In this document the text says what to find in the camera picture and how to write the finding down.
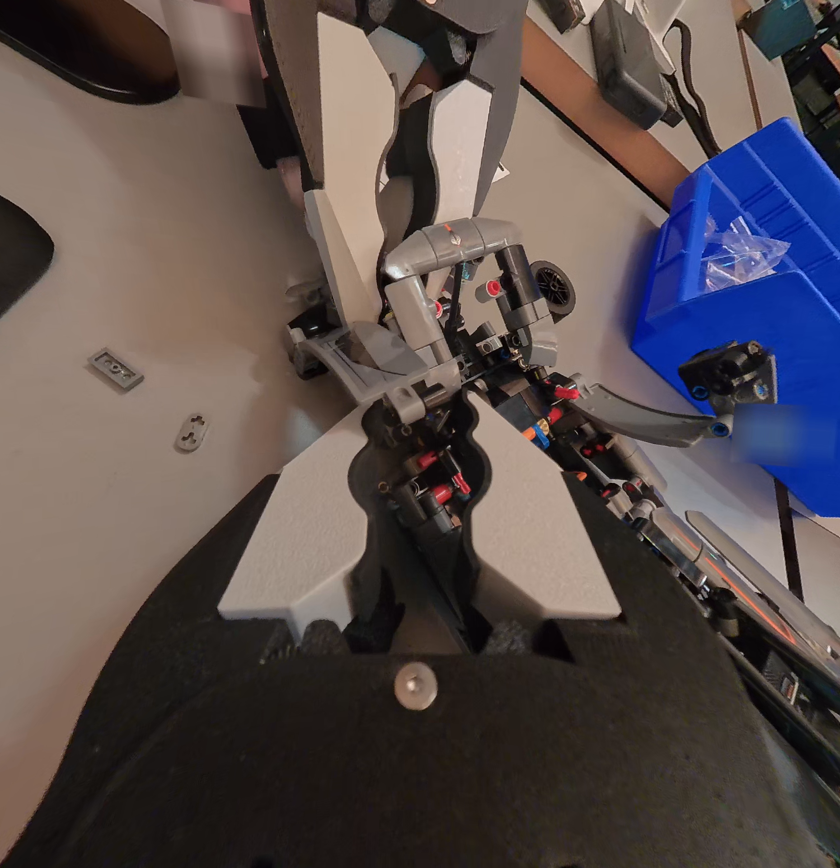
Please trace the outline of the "teal box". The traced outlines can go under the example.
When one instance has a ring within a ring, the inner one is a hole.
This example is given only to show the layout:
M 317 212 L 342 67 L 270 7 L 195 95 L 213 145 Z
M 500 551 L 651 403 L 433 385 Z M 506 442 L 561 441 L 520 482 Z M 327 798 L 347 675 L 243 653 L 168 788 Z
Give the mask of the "teal box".
M 769 1 L 754 10 L 742 28 L 772 61 L 816 34 L 816 24 L 805 1 Z

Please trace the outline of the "white plastic part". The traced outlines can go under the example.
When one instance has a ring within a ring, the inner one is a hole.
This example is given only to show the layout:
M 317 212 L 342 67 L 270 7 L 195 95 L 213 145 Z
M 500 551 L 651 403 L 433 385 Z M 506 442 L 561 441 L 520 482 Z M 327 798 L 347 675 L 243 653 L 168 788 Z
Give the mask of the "white plastic part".
M 636 15 L 658 44 L 663 42 L 685 4 L 686 1 L 625 2 L 626 9 Z

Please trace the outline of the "blue plastic bin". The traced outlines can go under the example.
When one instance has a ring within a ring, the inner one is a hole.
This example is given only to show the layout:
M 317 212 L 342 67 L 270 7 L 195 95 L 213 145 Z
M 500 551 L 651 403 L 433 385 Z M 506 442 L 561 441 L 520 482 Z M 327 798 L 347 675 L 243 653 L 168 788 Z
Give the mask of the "blue plastic bin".
M 774 274 L 702 292 L 707 216 L 744 217 L 790 244 Z M 702 410 L 740 425 L 760 463 L 817 515 L 840 517 L 840 181 L 784 117 L 708 160 L 675 190 L 631 339 Z

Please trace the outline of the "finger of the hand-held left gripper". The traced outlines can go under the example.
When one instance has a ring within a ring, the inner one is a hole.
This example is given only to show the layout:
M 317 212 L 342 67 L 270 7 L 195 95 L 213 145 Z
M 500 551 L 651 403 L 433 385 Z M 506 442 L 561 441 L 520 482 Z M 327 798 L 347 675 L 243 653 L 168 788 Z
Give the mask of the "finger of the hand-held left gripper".
M 377 192 L 394 137 L 393 82 L 358 27 L 317 15 L 323 186 L 305 193 L 306 222 L 317 244 L 342 324 L 375 322 L 384 230 Z
M 490 91 L 462 80 L 410 105 L 414 229 L 479 212 L 491 99 Z

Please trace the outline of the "black rectangular device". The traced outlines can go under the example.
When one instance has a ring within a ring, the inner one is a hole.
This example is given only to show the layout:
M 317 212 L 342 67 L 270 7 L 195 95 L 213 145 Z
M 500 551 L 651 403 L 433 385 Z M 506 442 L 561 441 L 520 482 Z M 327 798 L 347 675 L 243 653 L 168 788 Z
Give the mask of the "black rectangular device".
M 539 1 L 559 34 L 566 34 L 591 18 L 588 1 Z

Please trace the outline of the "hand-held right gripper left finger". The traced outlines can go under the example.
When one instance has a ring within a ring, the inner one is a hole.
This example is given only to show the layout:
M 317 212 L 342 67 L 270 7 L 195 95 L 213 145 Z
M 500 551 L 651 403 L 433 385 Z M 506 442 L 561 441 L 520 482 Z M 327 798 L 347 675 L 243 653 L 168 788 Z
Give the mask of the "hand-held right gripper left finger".
M 352 620 L 349 576 L 367 545 L 368 517 L 349 488 L 368 442 L 358 407 L 280 473 L 218 605 L 227 620 L 281 619 L 300 640 L 315 621 Z

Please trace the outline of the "black power adapter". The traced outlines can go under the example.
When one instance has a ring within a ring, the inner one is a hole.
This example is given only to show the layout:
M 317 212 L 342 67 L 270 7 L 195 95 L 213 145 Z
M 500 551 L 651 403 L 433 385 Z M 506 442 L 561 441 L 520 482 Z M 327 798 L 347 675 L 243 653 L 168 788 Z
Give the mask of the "black power adapter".
M 605 1 L 591 22 L 597 81 L 604 100 L 642 130 L 683 120 L 663 59 L 637 2 Z

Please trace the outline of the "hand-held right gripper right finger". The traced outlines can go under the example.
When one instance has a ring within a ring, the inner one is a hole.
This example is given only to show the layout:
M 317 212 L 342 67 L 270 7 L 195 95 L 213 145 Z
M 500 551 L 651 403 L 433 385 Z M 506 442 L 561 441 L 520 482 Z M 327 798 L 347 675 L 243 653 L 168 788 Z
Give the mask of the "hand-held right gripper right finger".
M 469 518 L 479 562 L 474 607 L 491 625 L 617 618 L 621 606 L 561 469 L 492 407 L 469 406 L 472 437 L 491 468 Z

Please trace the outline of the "black lego tire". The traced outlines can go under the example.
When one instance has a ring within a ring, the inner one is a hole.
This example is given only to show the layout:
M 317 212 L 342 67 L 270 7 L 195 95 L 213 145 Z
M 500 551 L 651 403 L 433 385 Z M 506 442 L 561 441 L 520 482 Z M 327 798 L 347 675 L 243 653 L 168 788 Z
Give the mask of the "black lego tire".
M 535 260 L 530 268 L 554 321 L 565 319 L 574 311 L 577 301 L 571 280 L 560 267 L 546 260 Z

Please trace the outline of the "grey lego car model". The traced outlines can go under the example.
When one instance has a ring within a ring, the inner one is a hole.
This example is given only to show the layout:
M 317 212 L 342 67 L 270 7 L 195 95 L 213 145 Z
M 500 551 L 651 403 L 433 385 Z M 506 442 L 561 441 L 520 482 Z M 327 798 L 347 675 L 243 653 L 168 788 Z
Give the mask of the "grey lego car model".
M 686 529 L 661 497 L 664 482 L 640 443 L 688 449 L 725 439 L 727 416 L 671 414 L 606 387 L 564 377 L 554 321 L 513 224 L 481 218 L 423 227 L 380 261 L 375 322 L 340 322 L 328 283 L 305 290 L 288 324 L 298 376 L 334 373 L 359 407 L 373 407 L 380 496 L 427 562 L 455 631 L 470 647 L 492 626 L 473 605 L 479 562 L 469 518 L 489 461 L 472 433 L 470 394 L 593 491 L 632 528 L 736 649 L 752 700 L 826 779 L 840 780 L 840 639 L 791 593 L 770 590 L 733 543 Z

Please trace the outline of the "clear plastic parts bag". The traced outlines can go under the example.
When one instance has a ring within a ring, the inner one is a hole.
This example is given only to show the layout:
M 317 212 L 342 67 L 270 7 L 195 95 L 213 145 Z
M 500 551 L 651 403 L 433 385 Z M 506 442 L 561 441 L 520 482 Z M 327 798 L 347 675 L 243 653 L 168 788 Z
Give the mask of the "clear plastic parts bag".
M 739 216 L 721 231 L 714 218 L 706 219 L 700 275 L 702 292 L 740 286 L 774 274 L 790 244 L 754 234 Z

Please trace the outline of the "grey lego piece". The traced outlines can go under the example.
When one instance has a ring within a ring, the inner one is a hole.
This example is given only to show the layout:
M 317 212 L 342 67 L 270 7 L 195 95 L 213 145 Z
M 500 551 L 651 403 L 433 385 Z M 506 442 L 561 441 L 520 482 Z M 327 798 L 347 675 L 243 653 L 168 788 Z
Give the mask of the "grey lego piece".
M 89 356 L 88 365 L 122 392 L 131 391 L 145 379 L 142 371 L 106 347 Z

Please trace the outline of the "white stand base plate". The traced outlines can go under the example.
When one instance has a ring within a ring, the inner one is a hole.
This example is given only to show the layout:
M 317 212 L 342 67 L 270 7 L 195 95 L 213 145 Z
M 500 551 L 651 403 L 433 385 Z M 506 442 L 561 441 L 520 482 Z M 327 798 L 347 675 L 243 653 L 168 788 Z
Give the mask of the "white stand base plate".
M 797 510 L 792 517 L 806 604 L 840 609 L 840 537 Z

